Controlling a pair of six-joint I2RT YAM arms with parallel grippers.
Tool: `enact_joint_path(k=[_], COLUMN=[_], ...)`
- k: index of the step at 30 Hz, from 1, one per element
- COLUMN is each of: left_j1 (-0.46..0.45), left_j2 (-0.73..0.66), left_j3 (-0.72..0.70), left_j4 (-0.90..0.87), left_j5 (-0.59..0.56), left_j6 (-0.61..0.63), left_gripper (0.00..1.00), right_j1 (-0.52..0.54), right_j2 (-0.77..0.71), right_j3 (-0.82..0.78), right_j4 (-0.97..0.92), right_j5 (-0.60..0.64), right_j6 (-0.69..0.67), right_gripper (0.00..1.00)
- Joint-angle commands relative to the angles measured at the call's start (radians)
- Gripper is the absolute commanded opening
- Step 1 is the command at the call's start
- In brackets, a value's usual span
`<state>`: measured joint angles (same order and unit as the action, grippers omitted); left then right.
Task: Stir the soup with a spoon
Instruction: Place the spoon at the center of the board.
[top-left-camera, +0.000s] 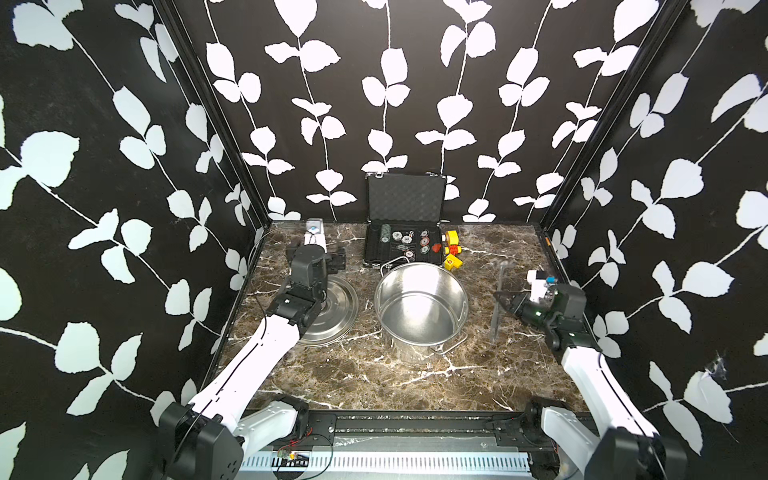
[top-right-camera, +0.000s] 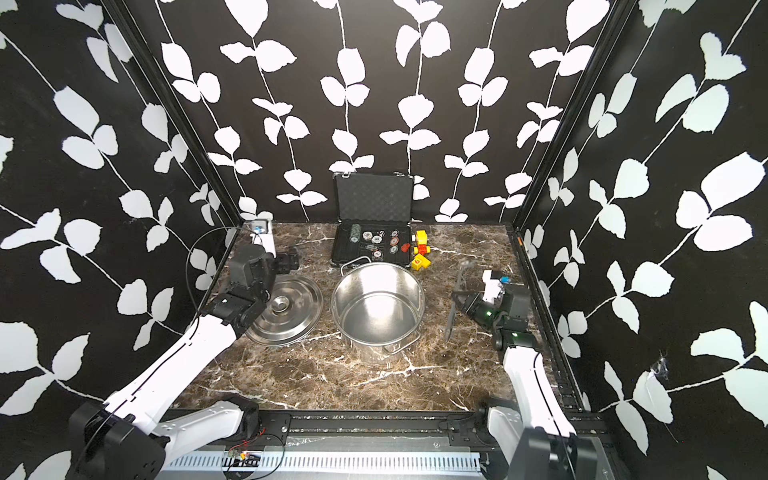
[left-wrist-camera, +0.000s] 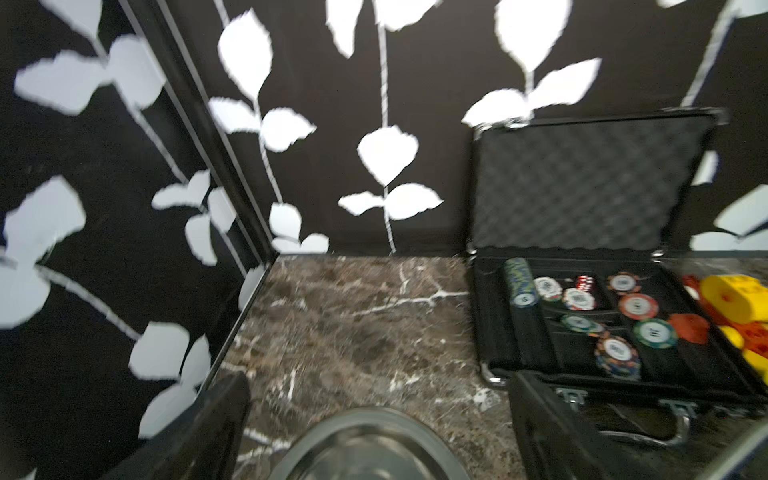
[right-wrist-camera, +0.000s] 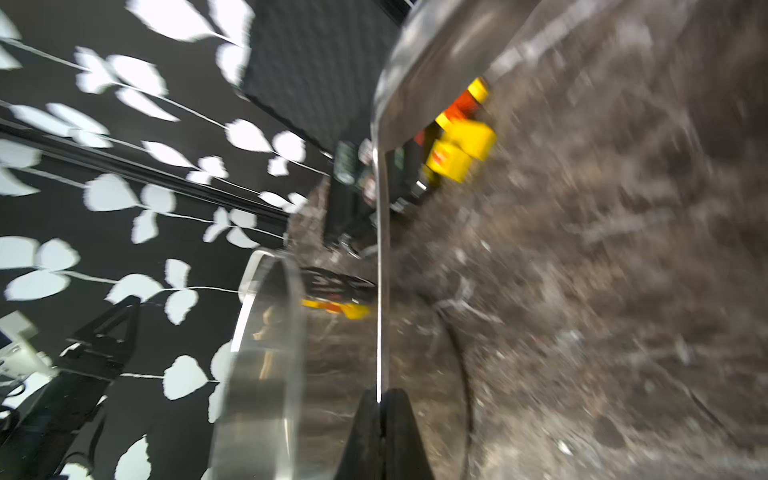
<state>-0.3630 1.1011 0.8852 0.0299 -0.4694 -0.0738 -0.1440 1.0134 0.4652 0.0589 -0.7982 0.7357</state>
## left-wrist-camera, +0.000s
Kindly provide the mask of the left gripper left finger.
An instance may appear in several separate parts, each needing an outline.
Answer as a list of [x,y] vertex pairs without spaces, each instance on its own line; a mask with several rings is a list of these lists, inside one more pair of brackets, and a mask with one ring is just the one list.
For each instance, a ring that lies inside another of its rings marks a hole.
[[245,374],[223,377],[165,430],[102,477],[230,479],[250,401]]

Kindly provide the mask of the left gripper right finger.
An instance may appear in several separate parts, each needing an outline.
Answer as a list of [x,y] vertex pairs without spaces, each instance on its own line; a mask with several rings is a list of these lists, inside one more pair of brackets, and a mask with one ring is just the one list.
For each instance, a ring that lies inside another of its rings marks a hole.
[[507,382],[513,429],[529,479],[656,479],[529,373]]

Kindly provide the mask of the stainless steel pot lid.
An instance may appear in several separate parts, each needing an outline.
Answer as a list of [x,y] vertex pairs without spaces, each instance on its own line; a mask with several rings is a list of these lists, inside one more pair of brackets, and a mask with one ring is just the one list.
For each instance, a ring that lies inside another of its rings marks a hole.
[[394,409],[361,407],[308,430],[269,477],[468,480],[470,475],[427,425]]

